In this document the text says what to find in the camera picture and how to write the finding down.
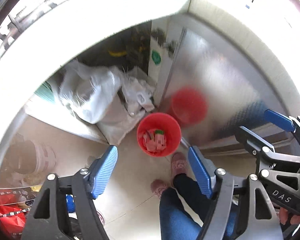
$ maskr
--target human hand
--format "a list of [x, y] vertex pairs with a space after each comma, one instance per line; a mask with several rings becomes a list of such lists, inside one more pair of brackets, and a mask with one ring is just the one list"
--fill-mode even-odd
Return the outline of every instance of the human hand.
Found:
[[[289, 215], [288, 210], [281, 207], [280, 212], [279, 212], [279, 219], [280, 219], [281, 224], [283, 224], [283, 225], [286, 224], [286, 222], [288, 220], [288, 215]], [[293, 215], [293, 217], [290, 220], [290, 224], [292, 224], [292, 225], [300, 224], [300, 216]]]

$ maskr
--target red bucket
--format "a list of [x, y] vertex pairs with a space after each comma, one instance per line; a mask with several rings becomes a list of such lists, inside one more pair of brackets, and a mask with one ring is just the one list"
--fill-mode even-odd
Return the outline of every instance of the red bucket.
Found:
[[[164, 131], [164, 134], [167, 138], [167, 147], [159, 153], [149, 152], [143, 145], [143, 135], [146, 133], [146, 131], [155, 128]], [[146, 154], [153, 157], [164, 157], [174, 153], [177, 150], [181, 141], [181, 129], [178, 122], [171, 115], [165, 113], [153, 113], [141, 120], [137, 129], [137, 140], [140, 148]]]
[[187, 126], [201, 122], [207, 111], [204, 95], [196, 89], [184, 87], [172, 96], [168, 112], [181, 126]]

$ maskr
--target pink slipper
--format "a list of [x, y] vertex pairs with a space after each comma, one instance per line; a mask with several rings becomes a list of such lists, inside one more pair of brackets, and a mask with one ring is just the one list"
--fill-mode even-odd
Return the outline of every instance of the pink slipper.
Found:
[[161, 179], [156, 179], [151, 183], [150, 188], [152, 193], [160, 199], [162, 193], [168, 188], [168, 185]]
[[171, 158], [172, 181], [181, 173], [187, 173], [187, 158], [181, 152], [176, 152]]

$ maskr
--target door hinge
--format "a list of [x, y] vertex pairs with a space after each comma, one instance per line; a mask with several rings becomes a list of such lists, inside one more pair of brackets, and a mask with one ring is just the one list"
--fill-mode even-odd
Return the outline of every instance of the door hinge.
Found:
[[164, 31], [160, 28], [157, 28], [156, 30], [152, 31], [151, 37], [157, 41], [158, 45], [161, 48], [167, 49], [169, 58], [173, 58], [173, 55], [174, 55], [177, 45], [178, 45], [178, 43], [176, 41], [174, 41], [174, 40], [167, 41]]

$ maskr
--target blue jeans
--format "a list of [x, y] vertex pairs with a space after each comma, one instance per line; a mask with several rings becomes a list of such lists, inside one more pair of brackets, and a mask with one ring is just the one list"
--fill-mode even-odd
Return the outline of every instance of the blue jeans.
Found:
[[[173, 185], [204, 222], [212, 200], [201, 193], [198, 183], [186, 174], [178, 174], [173, 179]], [[185, 211], [173, 188], [168, 188], [162, 193], [159, 214], [162, 240], [196, 240], [201, 227]], [[232, 212], [230, 217], [235, 218], [235, 213]], [[229, 224], [230, 222], [227, 235], [231, 235], [233, 231], [233, 225], [229, 227]]]

